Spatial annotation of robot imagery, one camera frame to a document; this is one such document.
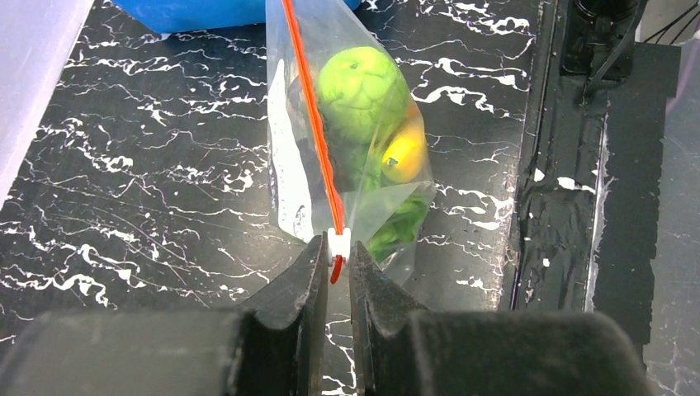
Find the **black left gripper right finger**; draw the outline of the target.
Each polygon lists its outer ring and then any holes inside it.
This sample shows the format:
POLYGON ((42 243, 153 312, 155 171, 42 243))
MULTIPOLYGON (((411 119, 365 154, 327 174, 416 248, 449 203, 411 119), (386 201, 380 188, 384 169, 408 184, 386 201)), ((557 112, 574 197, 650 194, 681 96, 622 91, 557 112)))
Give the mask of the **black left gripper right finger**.
POLYGON ((360 243, 348 258, 360 395, 648 395, 630 339, 570 311, 438 312, 360 243))

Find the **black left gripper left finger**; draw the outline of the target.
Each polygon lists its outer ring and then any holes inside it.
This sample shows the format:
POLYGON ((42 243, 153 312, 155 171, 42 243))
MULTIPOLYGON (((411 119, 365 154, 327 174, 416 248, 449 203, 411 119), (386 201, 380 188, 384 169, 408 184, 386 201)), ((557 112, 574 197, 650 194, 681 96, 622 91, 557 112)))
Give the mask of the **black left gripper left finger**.
POLYGON ((329 242, 234 307, 54 311, 1 364, 4 395, 319 395, 329 242))

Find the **yellow toy banana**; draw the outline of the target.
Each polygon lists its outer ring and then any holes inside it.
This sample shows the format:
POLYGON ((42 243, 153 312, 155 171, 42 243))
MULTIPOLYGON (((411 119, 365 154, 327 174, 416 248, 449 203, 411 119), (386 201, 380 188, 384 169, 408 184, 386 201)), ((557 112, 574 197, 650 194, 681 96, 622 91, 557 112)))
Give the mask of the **yellow toy banana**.
POLYGON ((426 139, 423 120, 407 118, 399 126, 381 159, 381 170, 394 183, 416 178, 426 162, 426 139))

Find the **clear orange zip top bag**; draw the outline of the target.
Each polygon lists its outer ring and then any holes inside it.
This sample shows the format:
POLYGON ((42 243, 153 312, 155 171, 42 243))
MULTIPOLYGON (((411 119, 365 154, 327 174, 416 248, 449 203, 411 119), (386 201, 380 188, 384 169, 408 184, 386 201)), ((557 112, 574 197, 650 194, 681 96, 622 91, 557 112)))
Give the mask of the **clear orange zip top bag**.
POLYGON ((343 1, 268 1, 272 217, 333 255, 362 243, 404 283, 435 196, 423 116, 399 66, 343 1))

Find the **light green toy fruit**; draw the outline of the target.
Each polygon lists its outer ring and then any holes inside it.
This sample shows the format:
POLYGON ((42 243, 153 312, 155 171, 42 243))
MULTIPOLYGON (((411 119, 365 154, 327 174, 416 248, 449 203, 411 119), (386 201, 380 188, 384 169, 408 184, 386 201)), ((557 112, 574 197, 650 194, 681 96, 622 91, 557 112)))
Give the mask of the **light green toy fruit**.
POLYGON ((371 46, 334 54, 320 69, 319 109, 332 139, 385 142, 404 119, 408 85, 394 60, 371 46))

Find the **green toy lettuce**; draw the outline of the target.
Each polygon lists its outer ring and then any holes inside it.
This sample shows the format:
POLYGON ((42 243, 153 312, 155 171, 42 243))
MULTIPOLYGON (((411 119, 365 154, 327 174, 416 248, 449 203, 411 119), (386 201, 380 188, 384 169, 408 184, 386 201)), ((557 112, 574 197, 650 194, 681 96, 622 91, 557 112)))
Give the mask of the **green toy lettuce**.
POLYGON ((391 181, 380 154, 366 144, 332 145, 329 159, 345 224, 378 262, 416 241, 434 197, 432 180, 391 181))

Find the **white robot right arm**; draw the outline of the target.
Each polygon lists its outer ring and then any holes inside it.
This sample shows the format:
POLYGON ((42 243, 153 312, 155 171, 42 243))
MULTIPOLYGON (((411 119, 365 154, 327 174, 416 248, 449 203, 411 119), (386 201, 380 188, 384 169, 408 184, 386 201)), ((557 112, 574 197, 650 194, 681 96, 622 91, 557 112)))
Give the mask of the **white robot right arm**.
POLYGON ((581 97, 624 83, 630 76, 636 28, 646 1, 572 1, 565 28, 564 75, 584 76, 581 97))

